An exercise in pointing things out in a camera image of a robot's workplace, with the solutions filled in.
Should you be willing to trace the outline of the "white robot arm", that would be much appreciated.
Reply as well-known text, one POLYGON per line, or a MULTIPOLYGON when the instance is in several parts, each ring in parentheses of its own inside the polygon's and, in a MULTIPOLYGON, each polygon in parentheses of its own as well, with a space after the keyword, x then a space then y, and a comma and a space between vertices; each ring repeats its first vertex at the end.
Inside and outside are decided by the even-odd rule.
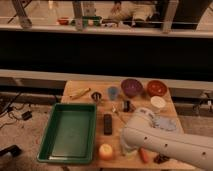
POLYGON ((213 138, 165 131, 152 126, 155 114, 148 108, 137 108, 121 129, 120 144, 130 152, 140 147, 213 171, 213 138))

